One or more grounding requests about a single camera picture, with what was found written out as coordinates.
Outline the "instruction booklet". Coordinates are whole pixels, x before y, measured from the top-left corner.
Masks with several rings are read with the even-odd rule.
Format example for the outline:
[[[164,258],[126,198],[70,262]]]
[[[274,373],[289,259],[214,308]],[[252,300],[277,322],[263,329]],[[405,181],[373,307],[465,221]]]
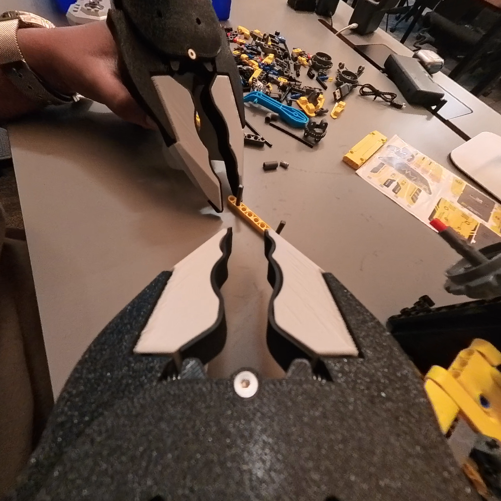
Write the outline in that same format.
[[[500,242],[500,204],[398,135],[356,173],[427,225],[438,219],[476,248]]]

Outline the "pile of small toy parts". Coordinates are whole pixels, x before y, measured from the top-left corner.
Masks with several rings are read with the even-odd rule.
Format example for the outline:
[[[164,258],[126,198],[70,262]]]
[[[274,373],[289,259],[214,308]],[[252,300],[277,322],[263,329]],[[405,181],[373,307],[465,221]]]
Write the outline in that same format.
[[[309,119],[328,112],[324,107],[327,91],[335,102],[341,102],[359,84],[365,71],[356,71],[333,60],[327,53],[307,51],[287,45],[279,31],[263,33],[244,26],[223,27],[240,74],[244,96],[251,91],[264,92],[269,97],[304,112]]]

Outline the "person's left hand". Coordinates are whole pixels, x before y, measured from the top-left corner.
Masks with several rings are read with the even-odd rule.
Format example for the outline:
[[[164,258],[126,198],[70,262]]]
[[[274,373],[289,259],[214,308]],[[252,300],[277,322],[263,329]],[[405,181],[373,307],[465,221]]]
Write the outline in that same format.
[[[117,46],[105,22],[23,28],[17,40],[30,68],[51,89],[66,95],[78,93],[128,122],[156,129],[122,82]]]

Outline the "wristwatch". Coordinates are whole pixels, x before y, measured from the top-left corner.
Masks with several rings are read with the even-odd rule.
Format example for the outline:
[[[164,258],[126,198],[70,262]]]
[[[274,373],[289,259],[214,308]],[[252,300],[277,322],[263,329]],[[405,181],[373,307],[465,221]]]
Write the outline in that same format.
[[[28,65],[19,47],[17,34],[21,29],[54,29],[49,20],[22,10],[1,14],[1,70],[11,83],[29,100],[39,105],[65,105],[79,102],[78,94],[64,94],[51,88]]]

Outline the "yellow long toy beam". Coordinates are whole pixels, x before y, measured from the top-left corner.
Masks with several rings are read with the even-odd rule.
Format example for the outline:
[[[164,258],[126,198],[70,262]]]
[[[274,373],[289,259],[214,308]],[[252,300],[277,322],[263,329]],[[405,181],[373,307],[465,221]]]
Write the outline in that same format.
[[[227,198],[227,204],[230,211],[237,216],[239,219],[244,221],[250,228],[256,231],[258,234],[263,235],[266,230],[273,230],[260,216],[255,214],[246,204],[241,201],[239,205],[236,204],[236,197],[234,195],[229,195]]]

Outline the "thick black rod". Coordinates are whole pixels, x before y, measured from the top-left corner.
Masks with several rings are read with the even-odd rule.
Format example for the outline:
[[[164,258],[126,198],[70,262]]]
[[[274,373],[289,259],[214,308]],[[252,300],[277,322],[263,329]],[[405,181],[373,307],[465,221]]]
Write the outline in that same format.
[[[304,139],[303,137],[300,137],[299,135],[297,135],[297,134],[295,134],[295,133],[291,132],[290,130],[288,130],[288,129],[286,129],[286,128],[284,128],[284,127],[280,126],[280,125],[278,125],[278,124],[277,124],[277,123],[275,123],[275,122],[269,121],[269,122],[266,122],[266,123],[267,123],[270,127],[274,128],[274,129],[276,129],[276,130],[279,130],[281,133],[283,133],[283,134],[285,134],[285,135],[287,135],[287,136],[291,137],[292,139],[294,139],[294,140],[296,140],[296,141],[300,142],[301,144],[303,144],[303,145],[305,145],[305,146],[307,146],[307,147],[309,147],[309,148],[312,148],[312,149],[313,149],[313,148],[315,147],[315,145],[314,145],[314,144],[312,144],[311,142],[309,142],[309,141],[307,141],[306,139]]]

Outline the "black toy gear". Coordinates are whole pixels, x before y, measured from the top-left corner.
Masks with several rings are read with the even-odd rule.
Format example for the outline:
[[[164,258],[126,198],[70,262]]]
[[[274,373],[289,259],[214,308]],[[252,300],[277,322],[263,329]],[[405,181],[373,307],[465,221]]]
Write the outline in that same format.
[[[308,144],[318,144],[326,135],[328,122],[322,117],[312,117],[304,128],[303,139]]]

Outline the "silver computer mouse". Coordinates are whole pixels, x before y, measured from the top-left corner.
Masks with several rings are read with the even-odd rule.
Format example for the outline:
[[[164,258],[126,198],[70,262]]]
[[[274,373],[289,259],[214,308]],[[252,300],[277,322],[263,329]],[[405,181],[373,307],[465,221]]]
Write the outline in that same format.
[[[429,49],[418,49],[414,51],[412,57],[416,59],[430,75],[440,72],[444,67],[444,59]]]

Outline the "yellow rectangular panel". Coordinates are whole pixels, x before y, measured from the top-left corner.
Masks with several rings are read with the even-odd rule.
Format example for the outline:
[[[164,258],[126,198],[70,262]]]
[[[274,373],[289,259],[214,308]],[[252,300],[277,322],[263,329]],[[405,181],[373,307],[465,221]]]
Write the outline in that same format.
[[[342,158],[342,161],[353,170],[358,170],[385,143],[387,137],[379,131],[372,131],[355,144]]]

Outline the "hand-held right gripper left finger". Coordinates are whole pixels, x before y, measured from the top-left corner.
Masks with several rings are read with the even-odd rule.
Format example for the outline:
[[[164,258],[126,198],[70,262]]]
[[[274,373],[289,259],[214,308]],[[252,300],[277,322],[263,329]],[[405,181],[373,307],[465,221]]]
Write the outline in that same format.
[[[221,288],[231,250],[229,227],[174,266],[133,348],[135,355],[168,356],[180,368],[188,358],[206,365],[222,352],[227,328]]]

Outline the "yellow black toy vehicle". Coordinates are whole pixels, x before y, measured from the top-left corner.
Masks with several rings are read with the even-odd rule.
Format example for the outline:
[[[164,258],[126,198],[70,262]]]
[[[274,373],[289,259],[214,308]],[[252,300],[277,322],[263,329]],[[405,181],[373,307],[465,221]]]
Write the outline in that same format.
[[[430,225],[461,256],[444,289],[471,301],[436,307],[421,296],[386,326],[422,373],[470,483],[484,500],[500,500],[500,242],[477,249],[440,219]]]

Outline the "white flat device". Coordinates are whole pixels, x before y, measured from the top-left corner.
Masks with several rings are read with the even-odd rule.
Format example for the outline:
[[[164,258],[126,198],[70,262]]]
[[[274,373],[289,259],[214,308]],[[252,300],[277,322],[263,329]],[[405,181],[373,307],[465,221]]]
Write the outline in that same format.
[[[482,132],[455,148],[449,157],[457,169],[500,201],[500,136]]]

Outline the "black office chair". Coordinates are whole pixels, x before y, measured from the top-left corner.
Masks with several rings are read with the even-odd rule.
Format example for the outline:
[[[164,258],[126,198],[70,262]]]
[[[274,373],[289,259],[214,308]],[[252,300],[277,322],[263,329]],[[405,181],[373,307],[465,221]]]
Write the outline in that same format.
[[[500,1],[398,1],[383,28],[412,50],[460,62],[492,29],[487,56],[500,48]]]

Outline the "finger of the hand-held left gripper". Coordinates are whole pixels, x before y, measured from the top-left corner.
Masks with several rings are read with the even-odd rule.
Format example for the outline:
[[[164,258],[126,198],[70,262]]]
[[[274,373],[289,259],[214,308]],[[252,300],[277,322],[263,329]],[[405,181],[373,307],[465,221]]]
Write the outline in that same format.
[[[223,211],[220,179],[211,161],[228,166],[228,76],[184,74],[151,76],[165,116],[155,112],[169,151],[217,212]]]
[[[210,97],[216,109],[212,123],[218,152],[225,164],[230,190],[238,194],[243,187],[244,132],[229,76],[215,76]]]

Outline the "black desk device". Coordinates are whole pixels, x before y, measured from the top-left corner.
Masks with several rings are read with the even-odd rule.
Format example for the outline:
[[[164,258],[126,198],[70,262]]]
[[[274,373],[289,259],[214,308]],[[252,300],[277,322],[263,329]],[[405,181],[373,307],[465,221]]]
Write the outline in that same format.
[[[349,24],[357,24],[355,32],[360,35],[371,34],[379,27],[392,1],[357,1]]]

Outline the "grey toy control hub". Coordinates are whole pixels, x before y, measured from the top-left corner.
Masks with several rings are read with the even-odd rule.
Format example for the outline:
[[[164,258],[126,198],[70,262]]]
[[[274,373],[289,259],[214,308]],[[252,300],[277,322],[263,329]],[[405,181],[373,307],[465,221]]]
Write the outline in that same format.
[[[105,22],[111,1],[75,1],[66,12],[70,25],[79,26],[91,22]]]

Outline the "black rectangular box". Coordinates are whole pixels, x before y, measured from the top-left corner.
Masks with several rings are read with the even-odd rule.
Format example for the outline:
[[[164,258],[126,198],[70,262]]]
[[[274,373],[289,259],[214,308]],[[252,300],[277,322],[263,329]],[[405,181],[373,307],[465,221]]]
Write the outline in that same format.
[[[442,102],[444,91],[417,59],[393,53],[385,60],[384,70],[408,103],[431,107]]]

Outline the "blue curved toy part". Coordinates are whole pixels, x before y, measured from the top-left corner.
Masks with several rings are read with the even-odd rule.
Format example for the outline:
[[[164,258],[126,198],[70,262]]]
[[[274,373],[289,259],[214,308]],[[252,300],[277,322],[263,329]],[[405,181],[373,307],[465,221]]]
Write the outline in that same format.
[[[294,128],[305,128],[309,117],[294,107],[280,103],[261,91],[251,91],[243,97],[244,103],[254,103],[274,112],[288,125]]]

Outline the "blue plastic bin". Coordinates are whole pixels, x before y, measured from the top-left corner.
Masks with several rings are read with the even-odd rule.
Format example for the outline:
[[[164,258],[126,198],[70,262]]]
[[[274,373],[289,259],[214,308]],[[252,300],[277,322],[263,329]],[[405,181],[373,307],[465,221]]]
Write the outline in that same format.
[[[75,1],[54,1],[54,4],[60,13],[66,15],[68,7],[74,2]],[[227,21],[229,19],[231,2],[232,1],[212,1],[212,6],[220,21]]]

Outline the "thin black rod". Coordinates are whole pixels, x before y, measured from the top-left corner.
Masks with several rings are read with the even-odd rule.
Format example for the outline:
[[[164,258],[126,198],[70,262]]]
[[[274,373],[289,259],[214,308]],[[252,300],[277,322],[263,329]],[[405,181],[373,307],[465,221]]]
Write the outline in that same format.
[[[248,122],[247,120],[245,121],[246,128],[248,128],[251,133],[257,137],[255,140],[259,140],[261,143],[265,144],[267,147],[272,148],[272,143],[268,141],[257,129],[254,128],[254,126]]]

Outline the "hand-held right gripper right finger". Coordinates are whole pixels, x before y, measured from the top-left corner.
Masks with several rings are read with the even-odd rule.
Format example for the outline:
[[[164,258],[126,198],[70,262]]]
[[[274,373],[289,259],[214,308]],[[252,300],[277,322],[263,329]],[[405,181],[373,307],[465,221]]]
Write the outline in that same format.
[[[274,230],[265,231],[264,243],[272,287],[266,343],[273,359],[288,370],[296,359],[316,369],[324,358],[358,357],[324,270]]]

